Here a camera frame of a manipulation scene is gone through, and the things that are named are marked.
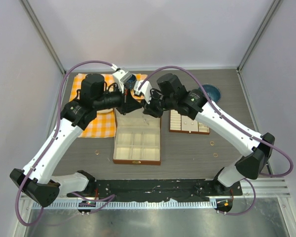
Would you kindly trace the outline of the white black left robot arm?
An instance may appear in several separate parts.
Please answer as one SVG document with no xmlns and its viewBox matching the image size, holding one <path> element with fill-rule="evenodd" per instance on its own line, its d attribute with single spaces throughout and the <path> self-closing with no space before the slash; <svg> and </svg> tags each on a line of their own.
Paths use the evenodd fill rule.
<svg viewBox="0 0 296 237">
<path fill-rule="evenodd" d="M 141 107 L 131 91 L 137 87 L 134 74 L 119 70 L 108 85 L 101 74 L 87 74 L 81 81 L 76 97 L 68 102 L 59 115 L 54 132 L 50 134 L 34 158 L 22 169 L 13 169 L 11 180 L 41 207 L 48 207 L 59 196 L 67 194 L 90 197 L 96 190 L 96 180 L 79 170 L 71 175 L 53 176 L 53 172 L 73 141 L 79 137 L 97 112 L 119 109 L 122 114 Z"/>
</svg>

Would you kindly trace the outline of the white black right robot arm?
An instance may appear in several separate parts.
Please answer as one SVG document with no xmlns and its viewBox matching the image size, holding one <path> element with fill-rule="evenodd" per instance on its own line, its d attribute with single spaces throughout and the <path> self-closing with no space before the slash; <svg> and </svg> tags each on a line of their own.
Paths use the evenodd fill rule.
<svg viewBox="0 0 296 237">
<path fill-rule="evenodd" d="M 215 193 L 224 195 L 236 182 L 244 178 L 258 178 L 272 153 L 272 148 L 268 146 L 275 142 L 272 134 L 261 135 L 224 114 L 199 89 L 187 91 L 179 78 L 172 73 L 161 76 L 157 84 L 158 90 L 152 88 L 148 81 L 140 81 L 135 86 L 135 94 L 144 97 L 144 114 L 159 118 L 164 111 L 175 110 L 180 115 L 213 129 L 241 154 L 239 159 L 223 167 L 214 177 Z"/>
</svg>

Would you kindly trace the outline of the brown jewelry tray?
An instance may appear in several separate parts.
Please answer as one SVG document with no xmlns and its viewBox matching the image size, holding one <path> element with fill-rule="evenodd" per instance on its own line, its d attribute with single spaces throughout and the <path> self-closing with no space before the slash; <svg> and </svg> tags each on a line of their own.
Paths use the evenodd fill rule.
<svg viewBox="0 0 296 237">
<path fill-rule="evenodd" d="M 175 110 L 170 111 L 170 132 L 209 135 L 210 128 L 200 129 L 199 127 L 201 125 L 204 126 L 204 124 L 197 122 L 196 120 L 191 120 L 188 116 L 180 115 Z"/>
</svg>

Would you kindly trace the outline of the brown open jewelry box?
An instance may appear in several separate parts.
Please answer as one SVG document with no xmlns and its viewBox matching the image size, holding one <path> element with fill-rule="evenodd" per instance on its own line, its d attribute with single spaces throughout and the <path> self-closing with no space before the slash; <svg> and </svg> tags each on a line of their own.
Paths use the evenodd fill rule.
<svg viewBox="0 0 296 237">
<path fill-rule="evenodd" d="M 113 163 L 161 165 L 161 119 L 142 113 L 115 111 Z"/>
</svg>

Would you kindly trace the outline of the small dark blue cup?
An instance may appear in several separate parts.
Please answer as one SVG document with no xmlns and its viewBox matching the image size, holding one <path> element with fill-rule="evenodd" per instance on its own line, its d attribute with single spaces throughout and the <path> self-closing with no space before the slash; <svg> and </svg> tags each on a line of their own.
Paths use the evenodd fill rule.
<svg viewBox="0 0 296 237">
<path fill-rule="evenodd" d="M 134 74 L 131 74 L 130 78 L 124 83 L 124 87 L 129 90 L 133 90 L 136 84 L 137 78 Z"/>
</svg>

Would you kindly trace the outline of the beige floral ceramic plate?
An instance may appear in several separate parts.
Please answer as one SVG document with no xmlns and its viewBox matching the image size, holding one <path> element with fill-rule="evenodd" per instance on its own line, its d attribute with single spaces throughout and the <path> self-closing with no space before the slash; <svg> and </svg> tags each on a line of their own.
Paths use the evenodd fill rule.
<svg viewBox="0 0 296 237">
<path fill-rule="evenodd" d="M 104 110 L 99 110 L 97 111 L 98 114 L 108 114 L 110 112 L 112 112 L 113 109 L 104 109 Z"/>
</svg>

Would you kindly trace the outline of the orange white checkered cloth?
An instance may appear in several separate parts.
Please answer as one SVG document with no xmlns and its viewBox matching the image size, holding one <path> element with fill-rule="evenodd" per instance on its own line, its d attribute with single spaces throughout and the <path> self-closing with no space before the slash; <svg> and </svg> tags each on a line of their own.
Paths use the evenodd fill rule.
<svg viewBox="0 0 296 237">
<path fill-rule="evenodd" d="M 71 93 L 68 101 L 73 100 L 80 89 L 81 82 L 87 74 L 79 73 L 73 79 Z M 114 110 L 108 114 L 98 114 L 97 117 L 89 123 L 87 128 L 79 136 L 80 138 L 109 138 L 114 137 L 116 133 L 116 122 Z"/>
</svg>

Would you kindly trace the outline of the blue ceramic bowl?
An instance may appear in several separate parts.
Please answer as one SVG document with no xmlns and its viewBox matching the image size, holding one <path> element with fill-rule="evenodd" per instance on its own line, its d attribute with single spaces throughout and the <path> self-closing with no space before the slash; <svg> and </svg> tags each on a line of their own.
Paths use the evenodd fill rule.
<svg viewBox="0 0 296 237">
<path fill-rule="evenodd" d="M 221 91 L 211 84 L 203 84 L 202 85 L 204 90 L 206 91 L 208 97 L 214 101 L 215 103 L 218 103 L 221 99 Z"/>
</svg>

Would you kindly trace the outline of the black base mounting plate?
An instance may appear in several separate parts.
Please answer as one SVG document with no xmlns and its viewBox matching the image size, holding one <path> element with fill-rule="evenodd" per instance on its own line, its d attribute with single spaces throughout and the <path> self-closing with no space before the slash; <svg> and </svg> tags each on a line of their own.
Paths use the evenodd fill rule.
<svg viewBox="0 0 296 237">
<path fill-rule="evenodd" d="M 213 180 L 206 179 L 126 179 L 97 180 L 93 191 L 98 198 L 115 195 L 118 202 L 208 201 L 209 197 L 230 197 L 243 194 L 240 182 L 230 188 L 215 189 Z"/>
</svg>

